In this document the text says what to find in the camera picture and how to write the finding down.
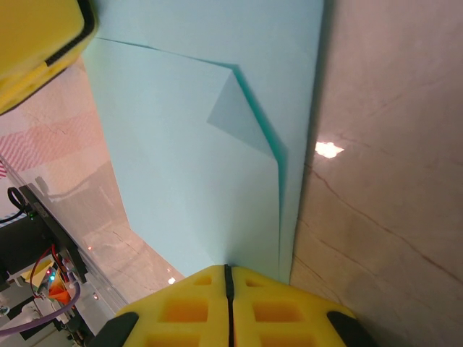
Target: marble floor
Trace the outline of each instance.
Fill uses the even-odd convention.
[[[291,284],[382,346],[458,346],[463,2],[328,8]],[[129,228],[81,61],[0,117],[0,153],[125,300],[182,278]]]
[[[462,14],[356,0],[328,18],[292,284],[385,346],[463,339]]]

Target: red wire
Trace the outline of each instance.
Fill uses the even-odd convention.
[[[37,299],[40,298],[40,296],[37,295],[37,293],[34,291],[34,287],[33,287],[33,285],[32,285],[32,279],[33,279],[33,277],[34,277],[34,272],[35,272],[35,269],[37,268],[38,263],[41,262],[41,260],[48,254],[48,252],[51,251],[51,249],[52,249],[52,247],[48,248],[48,249],[41,255],[41,257],[37,259],[37,261],[36,261],[35,264],[34,264],[34,267],[32,268],[32,271],[30,272],[30,279],[29,279],[29,281],[30,281],[30,289],[32,290],[32,294],[34,295],[34,298],[37,298]]]
[[[55,245],[52,244],[51,245],[51,253],[53,255],[53,258],[55,259],[55,261],[57,262],[58,264],[58,267],[59,269],[61,270],[61,274],[63,275],[64,277],[64,282],[69,282],[69,279],[66,275],[66,270],[65,270],[65,267],[63,265],[63,263],[61,262],[61,260],[58,258],[58,255],[56,254],[56,250],[55,250]]]

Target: black rubber pad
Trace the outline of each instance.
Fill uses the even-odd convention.
[[[355,318],[331,311],[326,315],[346,347],[378,347],[373,338]]]
[[[234,284],[233,273],[230,265],[225,265],[225,291],[229,303],[229,347],[234,347],[234,321],[233,321],[233,299]]]
[[[89,347],[123,347],[137,321],[138,314],[135,312],[124,313],[109,320]]]

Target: light blue paper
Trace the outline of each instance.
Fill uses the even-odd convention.
[[[183,275],[278,277],[278,165],[232,70],[100,39],[85,61],[131,228]]]
[[[96,0],[96,4],[100,38],[233,69],[279,164],[279,278],[287,282],[323,0]]]

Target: marble wall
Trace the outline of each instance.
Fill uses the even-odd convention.
[[[460,346],[463,1],[340,0],[326,24],[292,284],[382,346]]]

